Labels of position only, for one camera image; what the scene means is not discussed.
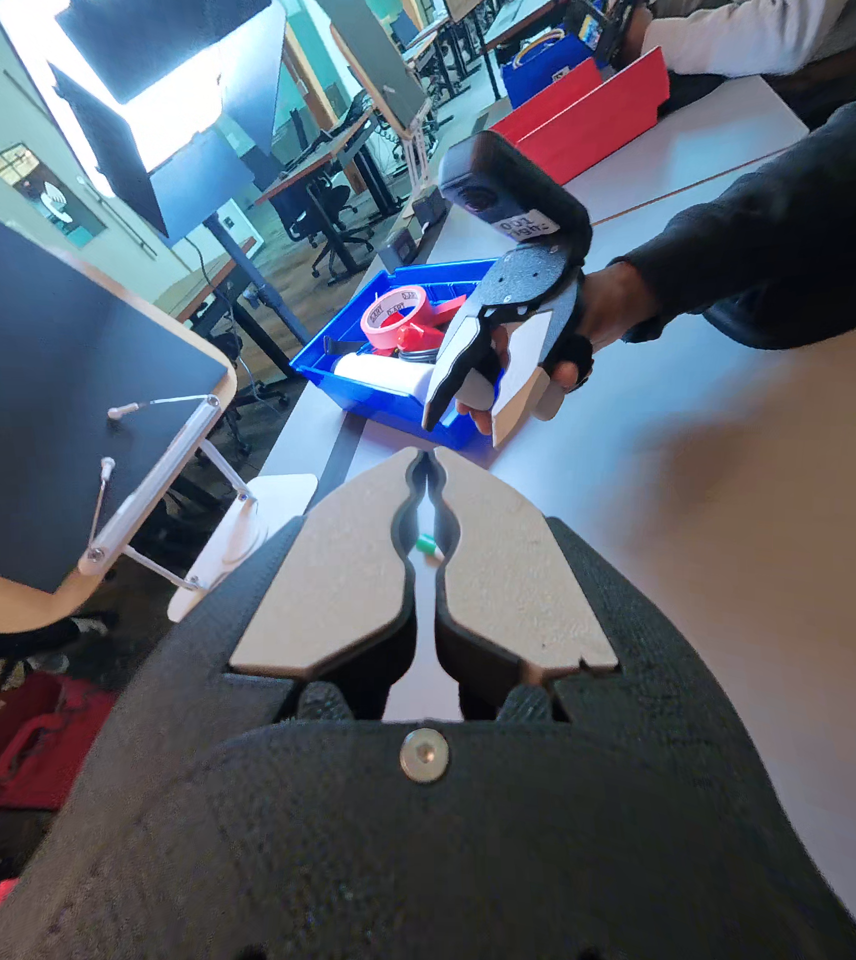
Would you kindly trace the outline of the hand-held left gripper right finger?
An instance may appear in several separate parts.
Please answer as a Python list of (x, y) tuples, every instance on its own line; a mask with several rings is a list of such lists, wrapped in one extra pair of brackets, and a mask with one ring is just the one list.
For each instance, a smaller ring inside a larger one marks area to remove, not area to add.
[(460, 454), (430, 455), (436, 573), (434, 642), (469, 719), (494, 718), (518, 686), (547, 690), (619, 668), (545, 515)]

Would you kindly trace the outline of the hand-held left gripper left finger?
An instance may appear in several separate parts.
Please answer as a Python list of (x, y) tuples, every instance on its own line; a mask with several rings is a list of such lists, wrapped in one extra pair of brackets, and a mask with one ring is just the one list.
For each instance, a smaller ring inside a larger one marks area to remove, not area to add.
[(415, 570), (425, 451), (406, 447), (310, 510), (231, 654), (240, 674), (334, 685), (382, 719), (417, 645)]

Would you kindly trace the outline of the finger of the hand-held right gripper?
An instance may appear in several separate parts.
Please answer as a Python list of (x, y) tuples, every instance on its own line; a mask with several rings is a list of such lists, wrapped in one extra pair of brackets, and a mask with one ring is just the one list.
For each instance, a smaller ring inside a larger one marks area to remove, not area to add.
[(453, 320), (436, 357), (422, 413), (432, 431), (454, 402), (482, 433), (493, 433), (496, 388), (508, 360), (509, 332), (477, 316)]
[(530, 418), (554, 419), (555, 383), (541, 365), (552, 317), (552, 311), (543, 310), (509, 335), (506, 367), (490, 410), (495, 450), (501, 450)]

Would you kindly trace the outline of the red masking tape roll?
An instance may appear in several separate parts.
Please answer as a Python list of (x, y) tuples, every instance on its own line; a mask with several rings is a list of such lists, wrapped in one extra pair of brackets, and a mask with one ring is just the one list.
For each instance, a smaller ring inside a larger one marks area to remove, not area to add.
[(421, 285), (393, 288), (376, 297), (360, 320), (364, 337), (375, 352), (391, 352), (398, 347), (399, 332), (409, 323), (430, 322), (431, 301)]

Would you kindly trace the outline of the blue storage bin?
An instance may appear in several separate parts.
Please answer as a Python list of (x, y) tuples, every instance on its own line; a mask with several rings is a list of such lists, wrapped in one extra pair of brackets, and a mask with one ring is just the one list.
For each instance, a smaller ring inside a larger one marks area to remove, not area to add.
[(576, 33), (555, 28), (525, 44), (502, 67), (502, 81), (512, 109), (563, 78), (592, 57), (593, 50)]
[(494, 258), (414, 265), (394, 273), (379, 270), (362, 285), (350, 302), (295, 355), (291, 366), (338, 404), (383, 426), (406, 432), (436, 446), (460, 450), (479, 435), (467, 414), (458, 414), (451, 403), (433, 431), (422, 429), (423, 406), (406, 393), (365, 385), (335, 372), (337, 359), (326, 351), (325, 340), (360, 342), (362, 317), (376, 299), (404, 285), (425, 289), (429, 302), (439, 305), (468, 295), (494, 264)]

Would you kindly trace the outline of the person's right forearm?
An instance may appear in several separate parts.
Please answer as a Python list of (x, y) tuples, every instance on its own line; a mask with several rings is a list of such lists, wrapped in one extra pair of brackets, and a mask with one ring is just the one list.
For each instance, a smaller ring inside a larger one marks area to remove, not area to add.
[(764, 351), (856, 330), (856, 101), (621, 261), (659, 307), (626, 343), (658, 339), (684, 314)]

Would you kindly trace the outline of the white cylinder roll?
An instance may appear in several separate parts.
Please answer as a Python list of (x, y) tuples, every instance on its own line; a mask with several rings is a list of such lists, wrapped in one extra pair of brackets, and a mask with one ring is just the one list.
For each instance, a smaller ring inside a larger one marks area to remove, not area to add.
[(435, 365), (374, 353), (347, 354), (338, 359), (333, 373), (382, 392), (412, 397), (424, 404)]

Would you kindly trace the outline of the black office chair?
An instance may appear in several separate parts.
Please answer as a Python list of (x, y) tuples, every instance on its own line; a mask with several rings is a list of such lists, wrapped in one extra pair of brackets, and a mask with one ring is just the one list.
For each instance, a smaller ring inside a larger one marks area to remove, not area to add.
[(242, 408), (260, 403), (266, 405), (271, 412), (280, 414), (289, 409), (291, 405), (290, 397), (284, 390), (270, 387), (270, 385), (265, 382), (254, 378), (251, 370), (241, 356), (242, 341), (236, 333), (210, 333), (205, 339), (227, 358), (235, 371), (237, 371), (239, 367), (242, 367), (248, 378), (246, 386), (236, 389), (234, 398), (222, 417), (234, 441), (239, 456), (243, 460), (246, 460), (252, 453), (253, 448), (243, 440), (239, 432)]
[(324, 244), (312, 262), (311, 271), (318, 280), (319, 265), (326, 258), (329, 285), (347, 280), (364, 269), (350, 255), (350, 245), (362, 246), (370, 254), (374, 252), (374, 231), (370, 227), (350, 228), (340, 219), (344, 209), (357, 212), (357, 208), (348, 203), (349, 197), (348, 186), (333, 186), (323, 178), (306, 176), (268, 198), (292, 241), (308, 241), (315, 247), (316, 238), (323, 237)]

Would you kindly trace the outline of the black light stand pole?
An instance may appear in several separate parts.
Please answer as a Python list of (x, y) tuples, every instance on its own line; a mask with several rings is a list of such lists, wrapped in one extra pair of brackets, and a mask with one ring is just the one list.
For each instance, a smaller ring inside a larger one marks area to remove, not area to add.
[(235, 292), (232, 303), (235, 304), (239, 296), (249, 286), (253, 286), (256, 300), (277, 316), (302, 347), (306, 346), (309, 342), (307, 328), (285, 302), (278, 289), (266, 281), (254, 261), (245, 254), (242, 247), (234, 240), (230, 231), (220, 221), (218, 213), (213, 212), (206, 217), (203, 225), (229, 254), (235, 264), (234, 272), (241, 271), (245, 277), (244, 280), (239, 281), (239, 289)]

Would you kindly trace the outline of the wooden desk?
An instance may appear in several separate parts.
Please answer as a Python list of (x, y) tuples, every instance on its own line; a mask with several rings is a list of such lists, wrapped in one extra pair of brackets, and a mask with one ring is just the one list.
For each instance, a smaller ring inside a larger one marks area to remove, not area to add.
[[(349, 175), (347, 173), (347, 169), (353, 164), (357, 154), (362, 152), (367, 144), (368, 139), (374, 132), (374, 115), (375, 111), (372, 107), (365, 109), (354, 122), (347, 125), (343, 130), (340, 130), (327, 140), (319, 142), (313, 149), (304, 151), (302, 155), (300, 155), (295, 161), (288, 164), (278, 174), (278, 177), (266, 188), (266, 191), (256, 199), (255, 204), (257, 206), (269, 204), (273, 212), (278, 217), (278, 213), (272, 207), (271, 203), (269, 202), (269, 198), (273, 197), (282, 189), (287, 188), (292, 183), (302, 178), (318, 177), (326, 181), (326, 183), (331, 186), (349, 187), (350, 195), (347, 203), (350, 204), (351, 207), (356, 208), (357, 212), (353, 212), (349, 208), (345, 208), (340, 211), (339, 219), (346, 227), (354, 228), (366, 226), (374, 230), (371, 225), (371, 221), (363, 222), (361, 219), (358, 200), (349, 183)], [(283, 225), (282, 228), (284, 233), (287, 234)], [(293, 242), (306, 242), (309, 244), (308, 241), (304, 240)], [(316, 251), (315, 257), (317, 257), (317, 255), (320, 253), (321, 246), (324, 246), (325, 244), (325, 239), (323, 236), (319, 235), (315, 238), (315, 242), (317, 244), (316, 246), (309, 245)], [(362, 253), (365, 255), (371, 255), (371, 253), (367, 252), (363, 246), (348, 246), (350, 256), (355, 261), (362, 264), (362, 270), (364, 270), (367, 262), (363, 258), (354, 255), (352, 250), (355, 247), (361, 248)], [(324, 258), (318, 265), (320, 274), (323, 273), (323, 266), (326, 267), (329, 275), (326, 258)], [(362, 272), (362, 270), (354, 273), (353, 276)]]
[(224, 293), (228, 293), (230, 277), (237, 265), (228, 254), (216, 257), (204, 270), (198, 269), (174, 283), (160, 294), (154, 305), (182, 324), (192, 320), (200, 310), (217, 299), (209, 278)]

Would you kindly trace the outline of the black board book stand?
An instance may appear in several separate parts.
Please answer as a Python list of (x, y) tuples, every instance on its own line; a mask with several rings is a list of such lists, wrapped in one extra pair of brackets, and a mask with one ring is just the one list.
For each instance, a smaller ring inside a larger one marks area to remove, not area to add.
[(423, 122), (431, 102), (422, 84), (364, 1), (320, 1), (341, 54), (399, 138), (408, 168), (410, 198), (430, 187)]
[[(307, 510), (316, 476), (245, 481), (209, 439), (236, 392), (216, 347), (0, 222), (0, 634), (73, 615), (123, 556), (180, 620)], [(198, 451), (234, 497), (182, 577), (133, 540)]]

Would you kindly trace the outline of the red floor basket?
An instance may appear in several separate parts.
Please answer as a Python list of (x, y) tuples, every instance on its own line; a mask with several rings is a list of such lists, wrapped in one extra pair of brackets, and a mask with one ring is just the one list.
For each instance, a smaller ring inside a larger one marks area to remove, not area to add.
[(0, 690), (0, 810), (61, 810), (118, 697), (44, 671)]

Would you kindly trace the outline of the studio softbox light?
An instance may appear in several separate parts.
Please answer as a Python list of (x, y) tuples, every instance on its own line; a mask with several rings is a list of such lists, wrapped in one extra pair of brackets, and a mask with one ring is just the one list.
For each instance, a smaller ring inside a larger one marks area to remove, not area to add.
[(220, 121), (270, 150), (286, 20), (270, 1), (0, 2), (88, 180), (168, 246), (254, 179)]

